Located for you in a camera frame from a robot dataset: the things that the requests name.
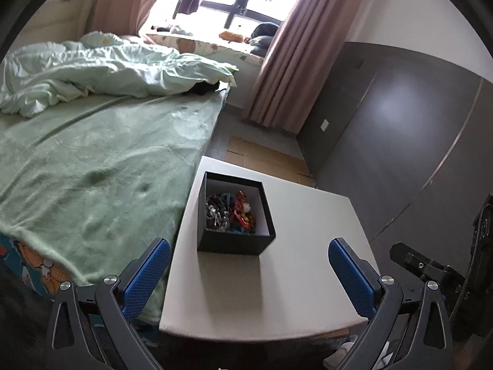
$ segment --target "light green blanket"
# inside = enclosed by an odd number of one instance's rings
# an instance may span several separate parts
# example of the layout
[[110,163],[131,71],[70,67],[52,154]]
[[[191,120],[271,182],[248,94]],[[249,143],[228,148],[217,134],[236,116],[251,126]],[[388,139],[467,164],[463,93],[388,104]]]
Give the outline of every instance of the light green blanket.
[[142,98],[176,95],[199,82],[236,86],[236,70],[169,47],[131,44],[93,32],[80,42],[39,43],[7,55],[0,109],[31,118],[90,92]]
[[[95,96],[33,119],[0,114],[0,232],[79,285],[119,274],[174,239],[227,90],[203,97]],[[166,276],[141,319],[159,322]]]

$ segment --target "orange cartoon character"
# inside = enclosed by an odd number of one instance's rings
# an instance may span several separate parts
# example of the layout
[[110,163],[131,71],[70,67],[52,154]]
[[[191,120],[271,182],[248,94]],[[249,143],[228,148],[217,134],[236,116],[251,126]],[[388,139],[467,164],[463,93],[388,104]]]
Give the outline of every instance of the orange cartoon character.
[[[68,273],[53,260],[43,257],[41,254],[22,242],[17,243],[17,249],[26,263],[41,273],[43,283],[49,294],[55,295],[63,281],[69,280]],[[27,268],[22,270],[22,279],[27,286],[33,286]]]

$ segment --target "white table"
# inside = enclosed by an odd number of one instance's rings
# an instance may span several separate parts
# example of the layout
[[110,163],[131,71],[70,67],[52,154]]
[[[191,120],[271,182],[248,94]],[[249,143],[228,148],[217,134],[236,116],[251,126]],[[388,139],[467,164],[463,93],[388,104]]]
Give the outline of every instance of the white table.
[[[197,252],[197,202],[205,171],[263,183],[276,238],[260,256]],[[198,339],[267,341],[365,322],[327,258],[337,237],[378,272],[348,198],[203,157],[174,249],[159,329]]]

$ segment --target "black cable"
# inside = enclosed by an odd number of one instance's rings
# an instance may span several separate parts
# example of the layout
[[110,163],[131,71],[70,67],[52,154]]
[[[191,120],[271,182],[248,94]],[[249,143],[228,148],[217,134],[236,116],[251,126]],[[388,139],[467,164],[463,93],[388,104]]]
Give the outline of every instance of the black cable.
[[471,261],[469,262],[469,268],[467,269],[467,274],[465,276],[464,283],[462,284],[462,289],[460,290],[459,297],[457,298],[457,302],[455,302],[454,309],[452,310],[452,313],[450,314],[449,317],[450,328],[452,330],[454,327],[455,318],[457,317],[457,313],[459,311],[460,305],[462,304],[465,294],[467,293],[467,287],[469,285],[469,280],[471,278],[472,268],[474,267],[474,263],[476,262],[476,256],[478,253],[479,239],[481,238],[481,232],[483,227],[483,215],[485,213],[486,208],[488,207],[493,207],[493,205],[491,203],[486,204],[481,210],[481,214],[479,215],[478,232],[476,233],[474,240],[474,251],[472,253]]

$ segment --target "screw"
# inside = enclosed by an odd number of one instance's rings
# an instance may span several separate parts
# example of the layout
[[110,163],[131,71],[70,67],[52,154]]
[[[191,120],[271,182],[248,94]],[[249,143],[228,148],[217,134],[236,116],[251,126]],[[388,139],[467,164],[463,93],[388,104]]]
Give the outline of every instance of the screw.
[[116,282],[116,275],[108,275],[105,279],[104,279],[104,283],[106,285],[113,285],[115,282]]
[[428,288],[430,288],[431,290],[438,289],[438,284],[435,281],[428,281],[426,285],[428,285]]
[[60,289],[61,289],[61,290],[67,290],[68,288],[70,288],[70,286],[71,286],[70,281],[63,281],[63,282],[60,284]]
[[382,278],[381,278],[381,281],[385,284],[385,285],[392,285],[394,283],[394,278],[392,278],[391,276],[389,275],[384,275]]

